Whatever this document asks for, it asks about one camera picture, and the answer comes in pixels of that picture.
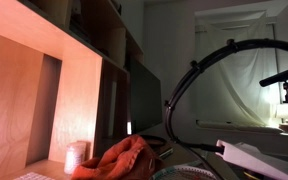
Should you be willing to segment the white keyboard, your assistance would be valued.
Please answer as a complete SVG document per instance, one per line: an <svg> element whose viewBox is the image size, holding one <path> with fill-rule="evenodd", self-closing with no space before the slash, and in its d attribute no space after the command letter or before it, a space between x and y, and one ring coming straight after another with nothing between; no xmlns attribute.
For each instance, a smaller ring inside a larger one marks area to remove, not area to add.
<svg viewBox="0 0 288 180"><path fill-rule="evenodd" d="M55 180L55 179L35 173L35 172L29 172L27 174L16 177L13 180Z"/></svg>

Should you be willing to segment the frosted white jar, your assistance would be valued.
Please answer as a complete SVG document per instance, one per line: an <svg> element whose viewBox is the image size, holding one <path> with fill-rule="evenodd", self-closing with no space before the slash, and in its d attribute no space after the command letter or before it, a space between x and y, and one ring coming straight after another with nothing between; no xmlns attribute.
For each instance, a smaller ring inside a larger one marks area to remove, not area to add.
<svg viewBox="0 0 288 180"><path fill-rule="evenodd" d="M69 143L66 147L64 172L72 174L75 168L85 160L86 143L82 141Z"/></svg>

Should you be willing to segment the round black framed object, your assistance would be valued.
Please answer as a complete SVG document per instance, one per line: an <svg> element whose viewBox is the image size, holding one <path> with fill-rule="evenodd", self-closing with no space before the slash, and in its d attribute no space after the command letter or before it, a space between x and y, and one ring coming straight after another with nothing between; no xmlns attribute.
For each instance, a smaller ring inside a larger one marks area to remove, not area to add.
<svg viewBox="0 0 288 180"><path fill-rule="evenodd" d="M142 138L162 159L165 159L174 152L173 147L164 138L152 135L142 135Z"/></svg>

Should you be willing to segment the white curtain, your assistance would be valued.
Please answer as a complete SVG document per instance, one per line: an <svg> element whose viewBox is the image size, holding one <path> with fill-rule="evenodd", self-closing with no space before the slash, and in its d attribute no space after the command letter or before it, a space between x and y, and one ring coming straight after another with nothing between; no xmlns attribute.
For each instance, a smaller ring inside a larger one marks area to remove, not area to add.
<svg viewBox="0 0 288 180"><path fill-rule="evenodd" d="M199 18L197 28L198 60L224 47L229 40L238 42L272 36L264 12L252 20L235 20L225 25ZM259 81L276 72L276 54L273 49L245 50L215 63L189 89L195 118L210 123L275 125L279 88L276 85L263 88Z"/></svg>

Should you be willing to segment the black computer monitor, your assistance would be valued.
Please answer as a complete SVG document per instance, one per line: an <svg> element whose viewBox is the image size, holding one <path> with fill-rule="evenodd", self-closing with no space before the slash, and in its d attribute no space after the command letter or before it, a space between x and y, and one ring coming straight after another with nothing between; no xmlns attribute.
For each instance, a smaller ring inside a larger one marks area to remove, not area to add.
<svg viewBox="0 0 288 180"><path fill-rule="evenodd" d="M130 60L130 118L132 133L162 122L160 80L143 64Z"/></svg>

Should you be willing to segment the white tennis racket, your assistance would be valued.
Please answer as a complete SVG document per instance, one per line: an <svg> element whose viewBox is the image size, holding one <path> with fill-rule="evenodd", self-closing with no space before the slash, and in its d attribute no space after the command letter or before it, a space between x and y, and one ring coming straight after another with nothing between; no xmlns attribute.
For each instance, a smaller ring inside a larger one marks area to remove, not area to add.
<svg viewBox="0 0 288 180"><path fill-rule="evenodd" d="M157 171L149 180L217 180L200 161L165 167Z"/></svg>

